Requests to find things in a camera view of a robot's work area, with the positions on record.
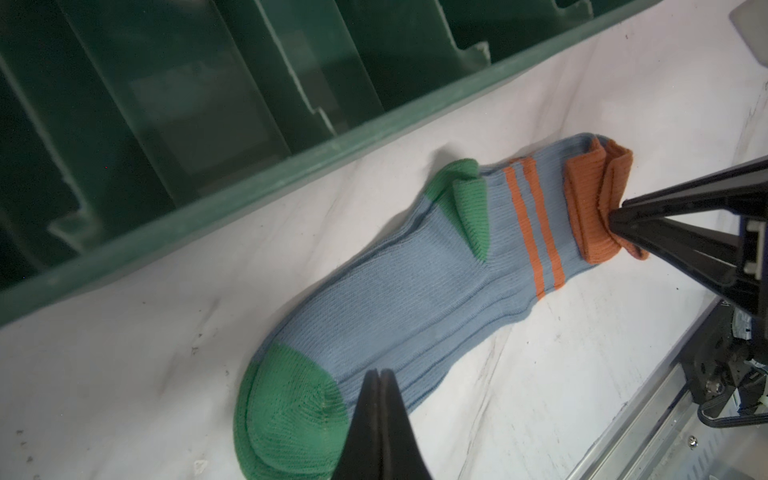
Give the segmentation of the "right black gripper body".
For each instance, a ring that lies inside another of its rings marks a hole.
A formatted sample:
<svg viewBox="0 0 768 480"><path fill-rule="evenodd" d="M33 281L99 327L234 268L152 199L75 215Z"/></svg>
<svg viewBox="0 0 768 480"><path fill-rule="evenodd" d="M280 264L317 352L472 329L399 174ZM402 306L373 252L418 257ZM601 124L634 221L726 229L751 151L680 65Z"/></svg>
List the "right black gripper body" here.
<svg viewBox="0 0 768 480"><path fill-rule="evenodd" d="M767 221L743 217L737 264L740 308L752 319L753 342L767 341Z"/></svg>

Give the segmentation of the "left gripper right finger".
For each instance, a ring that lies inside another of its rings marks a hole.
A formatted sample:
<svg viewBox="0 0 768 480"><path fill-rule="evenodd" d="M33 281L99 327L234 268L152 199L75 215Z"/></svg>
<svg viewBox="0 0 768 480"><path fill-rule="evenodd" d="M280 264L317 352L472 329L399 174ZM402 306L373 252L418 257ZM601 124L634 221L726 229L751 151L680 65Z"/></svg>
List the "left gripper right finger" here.
<svg viewBox="0 0 768 480"><path fill-rule="evenodd" d="M395 374L380 374L382 479L431 479L421 456Z"/></svg>

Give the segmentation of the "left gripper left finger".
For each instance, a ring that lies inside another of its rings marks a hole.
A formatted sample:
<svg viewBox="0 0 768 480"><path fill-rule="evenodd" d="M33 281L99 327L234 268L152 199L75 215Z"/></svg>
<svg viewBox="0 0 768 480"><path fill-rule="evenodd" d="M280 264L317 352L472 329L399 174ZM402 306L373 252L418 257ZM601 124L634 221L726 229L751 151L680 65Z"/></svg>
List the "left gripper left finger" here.
<svg viewBox="0 0 768 480"><path fill-rule="evenodd" d="M342 454L332 479L379 479L381 434L379 419L380 377L369 370L358 396Z"/></svg>

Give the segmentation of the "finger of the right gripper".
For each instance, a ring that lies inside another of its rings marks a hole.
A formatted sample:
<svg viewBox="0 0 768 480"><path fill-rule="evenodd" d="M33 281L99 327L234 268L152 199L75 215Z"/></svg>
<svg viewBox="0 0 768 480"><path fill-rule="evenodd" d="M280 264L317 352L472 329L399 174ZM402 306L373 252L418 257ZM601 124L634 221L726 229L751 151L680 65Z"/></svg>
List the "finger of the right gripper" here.
<svg viewBox="0 0 768 480"><path fill-rule="evenodd" d="M609 222L612 232L619 237L661 258L740 308L740 232L730 234L670 218L621 219L620 210L610 214Z"/></svg>
<svg viewBox="0 0 768 480"><path fill-rule="evenodd" d="M657 219L713 210L766 219L767 157L626 200L620 218Z"/></svg>

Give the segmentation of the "blue green orange sock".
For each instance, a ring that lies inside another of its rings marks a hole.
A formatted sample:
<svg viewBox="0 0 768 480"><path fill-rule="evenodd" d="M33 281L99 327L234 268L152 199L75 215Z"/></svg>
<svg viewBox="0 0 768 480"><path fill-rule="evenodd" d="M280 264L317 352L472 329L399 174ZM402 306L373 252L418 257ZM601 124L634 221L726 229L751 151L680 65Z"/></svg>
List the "blue green orange sock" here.
<svg viewBox="0 0 768 480"><path fill-rule="evenodd" d="M632 152L591 133L483 166L440 169L404 223L328 277L254 354L234 449L248 479L327 479L366 372L418 407L451 367L567 280L621 251L610 232Z"/></svg>

